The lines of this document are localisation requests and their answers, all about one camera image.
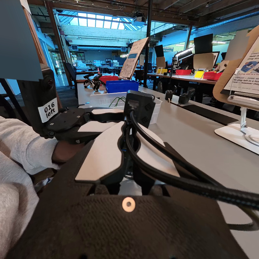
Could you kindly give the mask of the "wooden instruction board stand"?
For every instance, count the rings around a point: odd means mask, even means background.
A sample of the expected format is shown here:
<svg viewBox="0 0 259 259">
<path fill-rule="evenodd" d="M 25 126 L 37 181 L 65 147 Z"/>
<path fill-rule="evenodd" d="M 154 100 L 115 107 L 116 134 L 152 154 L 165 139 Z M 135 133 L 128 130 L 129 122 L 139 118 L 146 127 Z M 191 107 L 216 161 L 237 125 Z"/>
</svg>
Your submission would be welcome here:
<svg viewBox="0 0 259 259">
<path fill-rule="evenodd" d="M 146 37 L 133 43 L 129 55 L 124 62 L 121 72 L 119 74 L 119 79 L 130 80 L 132 78 L 134 71 L 137 67 L 138 59 L 144 47 L 149 42 L 149 39 L 150 37 Z"/>
</svg>

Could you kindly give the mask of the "person's left hand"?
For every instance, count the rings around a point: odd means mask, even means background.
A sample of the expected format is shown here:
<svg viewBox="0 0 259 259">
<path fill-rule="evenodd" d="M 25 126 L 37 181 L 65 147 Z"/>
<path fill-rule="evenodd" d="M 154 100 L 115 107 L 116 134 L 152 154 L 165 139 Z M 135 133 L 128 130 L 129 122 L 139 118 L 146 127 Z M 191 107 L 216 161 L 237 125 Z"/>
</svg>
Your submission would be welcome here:
<svg viewBox="0 0 259 259">
<path fill-rule="evenodd" d="M 70 144 L 67 141 L 58 141 L 52 154 L 52 162 L 56 164 L 66 163 L 80 152 L 84 146 L 85 143 Z"/>
</svg>

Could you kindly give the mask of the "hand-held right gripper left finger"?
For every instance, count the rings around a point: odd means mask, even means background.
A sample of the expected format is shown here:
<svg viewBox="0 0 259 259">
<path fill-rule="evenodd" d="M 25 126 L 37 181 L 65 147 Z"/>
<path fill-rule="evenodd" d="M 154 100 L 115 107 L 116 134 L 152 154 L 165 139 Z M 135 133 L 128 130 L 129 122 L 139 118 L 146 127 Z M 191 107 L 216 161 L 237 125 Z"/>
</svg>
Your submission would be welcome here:
<svg viewBox="0 0 259 259">
<path fill-rule="evenodd" d="M 126 123 L 121 121 L 101 133 L 93 142 L 78 174 L 76 182 L 117 184 L 123 180 L 124 141 Z"/>
</svg>

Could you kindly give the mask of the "clear plastic bin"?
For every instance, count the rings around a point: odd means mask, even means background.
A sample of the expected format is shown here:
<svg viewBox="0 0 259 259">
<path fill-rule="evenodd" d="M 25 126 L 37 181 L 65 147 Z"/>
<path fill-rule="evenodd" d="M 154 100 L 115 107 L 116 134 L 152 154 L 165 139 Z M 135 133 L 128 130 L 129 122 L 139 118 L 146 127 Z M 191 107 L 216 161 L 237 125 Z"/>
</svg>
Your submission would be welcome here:
<svg viewBox="0 0 259 259">
<path fill-rule="evenodd" d="M 126 95 L 126 92 L 90 95 L 89 104 L 91 108 L 118 108 L 124 110 Z M 150 124 L 155 124 L 157 122 L 158 114 L 162 103 L 162 101 L 158 98 L 155 98 L 154 101 L 156 104 L 151 117 Z"/>
</svg>

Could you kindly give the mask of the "person's left forearm grey sleeve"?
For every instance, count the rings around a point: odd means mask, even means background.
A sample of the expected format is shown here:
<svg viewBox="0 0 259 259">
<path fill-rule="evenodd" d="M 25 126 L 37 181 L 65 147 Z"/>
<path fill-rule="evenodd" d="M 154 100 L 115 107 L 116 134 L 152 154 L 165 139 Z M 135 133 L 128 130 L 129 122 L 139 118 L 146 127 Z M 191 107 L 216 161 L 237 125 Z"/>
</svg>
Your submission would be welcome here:
<svg viewBox="0 0 259 259">
<path fill-rule="evenodd" d="M 58 143 L 56 138 L 45 139 L 31 126 L 18 119 L 0 117 L 1 152 L 34 175 L 47 168 L 59 170 L 52 162 L 52 155 Z"/>
</svg>

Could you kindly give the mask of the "wooden post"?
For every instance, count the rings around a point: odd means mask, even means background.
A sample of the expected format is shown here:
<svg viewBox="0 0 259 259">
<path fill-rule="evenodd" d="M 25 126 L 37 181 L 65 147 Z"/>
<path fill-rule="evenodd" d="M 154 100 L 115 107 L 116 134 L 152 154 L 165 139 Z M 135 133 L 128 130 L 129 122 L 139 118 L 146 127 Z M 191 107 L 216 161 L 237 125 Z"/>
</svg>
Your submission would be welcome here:
<svg viewBox="0 0 259 259">
<path fill-rule="evenodd" d="M 31 14 L 27 11 L 27 9 L 25 7 L 22 7 L 22 8 L 23 8 L 26 20 L 28 22 L 28 26 L 29 26 L 29 29 L 30 29 L 30 32 L 31 32 L 31 35 L 32 35 L 32 38 L 33 38 L 33 42 L 34 42 L 34 45 L 35 45 L 35 49 L 36 49 L 36 52 L 37 52 L 37 55 L 38 55 L 39 62 L 41 64 L 44 64 L 44 65 L 47 66 L 48 65 L 47 60 L 45 58 L 45 55 L 44 55 L 44 52 L 42 50 L 40 41 L 38 39 L 37 32 L 36 32 L 35 26 L 33 24 L 33 20 L 31 18 Z"/>
</svg>

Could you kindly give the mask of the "blue plastic bin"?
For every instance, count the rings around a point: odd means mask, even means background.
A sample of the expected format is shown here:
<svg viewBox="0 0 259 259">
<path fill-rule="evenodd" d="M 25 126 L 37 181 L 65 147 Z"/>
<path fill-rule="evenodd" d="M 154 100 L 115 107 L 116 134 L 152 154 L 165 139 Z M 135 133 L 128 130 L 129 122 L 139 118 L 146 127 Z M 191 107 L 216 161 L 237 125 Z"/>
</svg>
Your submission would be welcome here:
<svg viewBox="0 0 259 259">
<path fill-rule="evenodd" d="M 134 80 L 114 80 L 106 82 L 107 93 L 128 92 L 129 90 L 138 91 L 139 82 Z"/>
</svg>

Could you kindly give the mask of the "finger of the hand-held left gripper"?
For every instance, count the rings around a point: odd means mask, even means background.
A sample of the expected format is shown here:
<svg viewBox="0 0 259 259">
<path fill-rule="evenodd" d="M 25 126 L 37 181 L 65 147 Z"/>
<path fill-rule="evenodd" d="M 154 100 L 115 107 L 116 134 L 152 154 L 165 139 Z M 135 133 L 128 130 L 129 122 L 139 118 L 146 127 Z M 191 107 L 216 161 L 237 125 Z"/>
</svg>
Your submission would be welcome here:
<svg viewBox="0 0 259 259">
<path fill-rule="evenodd" d="M 89 111 L 89 119 L 101 123 L 120 122 L 124 120 L 124 111 L 118 108 L 91 108 Z"/>
<path fill-rule="evenodd" d="M 98 121 L 89 121 L 86 124 L 82 125 L 79 129 L 79 133 L 111 133 L 114 134 L 121 131 L 121 121 L 120 122 L 107 122 L 102 123 Z"/>
</svg>

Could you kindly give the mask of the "black hub cable silver plug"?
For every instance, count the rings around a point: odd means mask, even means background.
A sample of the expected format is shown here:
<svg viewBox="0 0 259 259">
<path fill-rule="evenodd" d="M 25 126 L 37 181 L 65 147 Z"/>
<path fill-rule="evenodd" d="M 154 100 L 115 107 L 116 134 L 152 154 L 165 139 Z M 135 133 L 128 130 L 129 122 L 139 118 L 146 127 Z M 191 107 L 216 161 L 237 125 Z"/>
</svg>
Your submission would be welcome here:
<svg viewBox="0 0 259 259">
<path fill-rule="evenodd" d="M 134 110 L 130 111 L 130 119 L 131 123 L 133 124 L 136 131 L 152 146 L 154 146 L 156 149 L 158 149 L 160 152 L 162 152 L 164 155 L 169 157 L 173 162 L 176 162 L 179 166 L 183 167 L 185 170 L 187 170 L 189 173 L 193 174 L 199 179 L 204 180 L 205 182 L 211 183 L 215 186 L 224 187 L 222 184 L 217 182 L 212 177 L 208 176 L 206 173 L 198 169 L 197 167 L 193 166 L 191 163 L 189 163 L 187 160 L 185 160 L 180 154 L 178 154 L 175 150 L 172 152 L 171 150 L 167 149 L 163 145 L 161 145 L 158 141 L 156 141 L 154 138 L 150 137 L 138 124 L 138 122 L 135 119 L 134 116 Z"/>
</svg>

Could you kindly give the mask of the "grey desk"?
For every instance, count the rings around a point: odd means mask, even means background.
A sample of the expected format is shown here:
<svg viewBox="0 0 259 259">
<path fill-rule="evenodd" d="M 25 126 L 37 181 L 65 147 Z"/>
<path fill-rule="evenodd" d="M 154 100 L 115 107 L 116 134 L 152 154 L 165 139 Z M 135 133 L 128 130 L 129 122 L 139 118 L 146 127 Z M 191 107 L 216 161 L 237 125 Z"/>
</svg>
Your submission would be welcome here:
<svg viewBox="0 0 259 259">
<path fill-rule="evenodd" d="M 149 129 L 169 143 L 182 157 L 219 183 L 233 189 L 258 193 L 259 158 L 215 134 L 220 123 L 165 101 L 164 94 L 139 87 L 162 101 L 156 124 Z M 250 219 L 240 209 L 218 202 L 228 224 L 248 224 Z M 259 258 L 258 231 L 233 231 L 232 235 L 249 258 Z"/>
</svg>

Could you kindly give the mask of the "black office chair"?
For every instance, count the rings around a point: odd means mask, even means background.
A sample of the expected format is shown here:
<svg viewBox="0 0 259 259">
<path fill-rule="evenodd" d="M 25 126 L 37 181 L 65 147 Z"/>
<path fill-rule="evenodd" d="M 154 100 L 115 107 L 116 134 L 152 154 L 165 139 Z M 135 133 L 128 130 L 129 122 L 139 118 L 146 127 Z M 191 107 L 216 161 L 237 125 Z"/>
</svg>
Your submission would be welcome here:
<svg viewBox="0 0 259 259">
<path fill-rule="evenodd" d="M 64 67 L 67 69 L 71 81 L 74 82 L 75 90 L 77 91 L 77 82 L 76 82 L 76 70 L 74 69 L 74 66 L 70 64 L 69 62 L 63 62 Z"/>
</svg>

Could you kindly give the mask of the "black metal pole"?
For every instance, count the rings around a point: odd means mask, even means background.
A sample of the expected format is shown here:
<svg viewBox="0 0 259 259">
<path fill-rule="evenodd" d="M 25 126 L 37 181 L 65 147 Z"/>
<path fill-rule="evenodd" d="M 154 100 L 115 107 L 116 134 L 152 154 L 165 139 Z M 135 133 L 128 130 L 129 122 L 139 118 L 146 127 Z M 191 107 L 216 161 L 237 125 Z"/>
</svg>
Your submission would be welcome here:
<svg viewBox="0 0 259 259">
<path fill-rule="evenodd" d="M 151 11 L 152 11 L 152 0 L 148 1 L 148 13 L 147 13 L 147 33 L 148 38 L 145 46 L 145 59 L 144 59 L 144 81 L 143 87 L 147 88 L 147 72 L 148 72 L 148 60 L 149 60 L 149 44 L 150 44 L 150 33 L 151 33 Z"/>
</svg>

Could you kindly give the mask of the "black charger block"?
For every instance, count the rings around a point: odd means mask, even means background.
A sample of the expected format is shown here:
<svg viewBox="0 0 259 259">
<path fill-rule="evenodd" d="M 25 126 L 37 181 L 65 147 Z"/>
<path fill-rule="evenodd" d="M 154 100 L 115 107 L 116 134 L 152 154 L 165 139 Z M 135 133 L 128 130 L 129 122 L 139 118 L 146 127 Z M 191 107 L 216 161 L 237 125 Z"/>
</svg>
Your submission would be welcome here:
<svg viewBox="0 0 259 259">
<path fill-rule="evenodd" d="M 183 93 L 179 96 L 178 104 L 186 104 L 189 102 L 191 96 L 195 93 L 195 89 L 190 89 L 187 93 Z"/>
</svg>

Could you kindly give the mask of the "black USB hub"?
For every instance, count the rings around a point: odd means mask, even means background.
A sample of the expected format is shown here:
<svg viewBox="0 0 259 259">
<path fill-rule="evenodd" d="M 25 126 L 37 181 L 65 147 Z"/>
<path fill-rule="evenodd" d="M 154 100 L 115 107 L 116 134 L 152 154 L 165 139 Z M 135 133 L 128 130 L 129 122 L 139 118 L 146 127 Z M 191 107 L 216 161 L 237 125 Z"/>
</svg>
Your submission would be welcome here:
<svg viewBox="0 0 259 259">
<path fill-rule="evenodd" d="M 124 139 L 128 158 L 126 161 L 132 166 L 133 179 L 138 181 L 153 181 L 146 176 L 138 166 L 137 151 L 140 149 L 140 140 L 137 139 L 137 131 L 131 123 L 130 111 L 134 110 L 134 116 L 139 126 L 149 127 L 151 117 L 155 108 L 155 96 L 145 92 L 129 90 L 126 95 L 124 106 Z"/>
</svg>

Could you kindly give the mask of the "person's grey sweater torso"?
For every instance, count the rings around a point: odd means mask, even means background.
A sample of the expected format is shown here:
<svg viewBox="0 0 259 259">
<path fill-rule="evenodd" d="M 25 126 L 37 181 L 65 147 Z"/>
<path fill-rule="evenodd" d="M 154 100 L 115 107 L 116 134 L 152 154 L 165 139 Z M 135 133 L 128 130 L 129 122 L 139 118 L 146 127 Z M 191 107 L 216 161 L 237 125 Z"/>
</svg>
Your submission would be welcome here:
<svg viewBox="0 0 259 259">
<path fill-rule="evenodd" d="M 5 258 L 30 222 L 39 198 L 24 169 L 2 152 L 0 157 L 0 258 Z"/>
</svg>

